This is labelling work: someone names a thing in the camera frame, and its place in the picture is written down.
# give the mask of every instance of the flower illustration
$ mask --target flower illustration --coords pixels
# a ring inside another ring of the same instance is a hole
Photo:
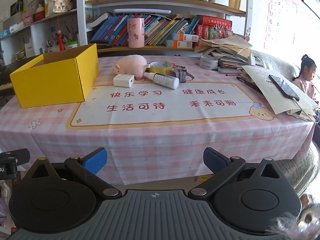
[[[40,119],[38,119],[37,121],[32,121],[31,125],[28,126],[28,128],[36,128],[38,125],[41,125]]]

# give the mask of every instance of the pink pencil holder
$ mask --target pink pencil holder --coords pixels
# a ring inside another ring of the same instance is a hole
[[[129,48],[144,47],[144,19],[128,19]]]

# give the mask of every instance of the white bottle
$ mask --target white bottle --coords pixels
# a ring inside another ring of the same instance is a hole
[[[168,76],[166,74],[145,72],[143,76],[153,80],[153,82],[156,84],[159,84],[171,89],[176,89],[179,86],[179,78]]]

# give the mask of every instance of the sofa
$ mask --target sofa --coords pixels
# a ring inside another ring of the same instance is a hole
[[[252,54],[262,61],[265,68],[278,71],[288,80],[292,80],[293,77],[299,75],[300,69],[294,64],[263,52],[253,50]],[[315,87],[320,88],[318,76],[313,79],[313,84]],[[319,149],[313,142],[311,142],[307,157],[303,161],[295,160],[295,158],[292,160],[276,161],[299,197],[317,176],[319,168],[318,162]]]

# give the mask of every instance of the girl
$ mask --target girl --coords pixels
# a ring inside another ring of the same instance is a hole
[[[299,76],[293,78],[292,83],[305,92],[310,98],[313,99],[313,101],[319,104],[319,101],[316,99],[315,86],[311,83],[311,80],[315,77],[317,66],[315,62],[308,57],[308,55],[304,55],[301,60],[301,70]],[[315,126],[312,140],[320,148],[320,123],[316,124]]]

